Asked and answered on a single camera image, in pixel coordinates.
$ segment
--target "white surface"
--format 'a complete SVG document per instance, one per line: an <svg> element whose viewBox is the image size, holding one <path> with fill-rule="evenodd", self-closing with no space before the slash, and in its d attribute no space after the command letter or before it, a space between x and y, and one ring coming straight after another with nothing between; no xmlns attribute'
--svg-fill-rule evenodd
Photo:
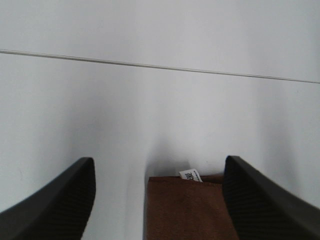
<svg viewBox="0 0 320 240"><path fill-rule="evenodd" d="M141 240L145 176L239 155L320 207L320 84L0 55L0 211L82 156L84 240Z"/></svg>
<svg viewBox="0 0 320 240"><path fill-rule="evenodd" d="M0 49L320 80L319 0L2 0Z"/></svg>

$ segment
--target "brown fabric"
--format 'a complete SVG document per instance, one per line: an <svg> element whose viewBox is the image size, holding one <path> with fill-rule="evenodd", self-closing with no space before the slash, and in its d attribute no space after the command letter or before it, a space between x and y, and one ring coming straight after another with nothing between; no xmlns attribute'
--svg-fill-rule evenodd
<svg viewBox="0 0 320 240"><path fill-rule="evenodd" d="M150 177L147 240L239 240L222 195L222 177L204 182Z"/></svg>

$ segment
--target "clothing label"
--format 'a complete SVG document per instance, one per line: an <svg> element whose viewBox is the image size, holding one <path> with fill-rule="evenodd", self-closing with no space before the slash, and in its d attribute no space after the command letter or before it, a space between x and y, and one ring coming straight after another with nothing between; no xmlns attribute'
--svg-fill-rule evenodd
<svg viewBox="0 0 320 240"><path fill-rule="evenodd" d="M180 177L182 179L194 180L196 182L201 182L202 183L200 174L194 168L193 169L189 169L189 170L185 170L185 171L180 171L179 174L180 174Z"/></svg>

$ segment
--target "white tag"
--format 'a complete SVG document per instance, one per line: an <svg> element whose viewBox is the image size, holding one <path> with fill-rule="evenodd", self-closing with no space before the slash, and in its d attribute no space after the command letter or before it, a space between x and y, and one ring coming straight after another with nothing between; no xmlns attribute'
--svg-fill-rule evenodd
<svg viewBox="0 0 320 240"><path fill-rule="evenodd" d="M180 177L182 179L194 180L196 182L201 182L202 183L200 174L194 168L193 169L189 169L189 170L185 170L185 171L180 171L179 174L180 174Z"/></svg>

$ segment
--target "brown sock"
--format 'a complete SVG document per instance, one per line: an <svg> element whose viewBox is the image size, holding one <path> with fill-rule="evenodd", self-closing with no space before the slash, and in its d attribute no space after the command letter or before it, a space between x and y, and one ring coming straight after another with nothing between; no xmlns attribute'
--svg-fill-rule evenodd
<svg viewBox="0 0 320 240"><path fill-rule="evenodd" d="M203 182L150 177L147 240L239 240L222 195L220 176Z"/></svg>

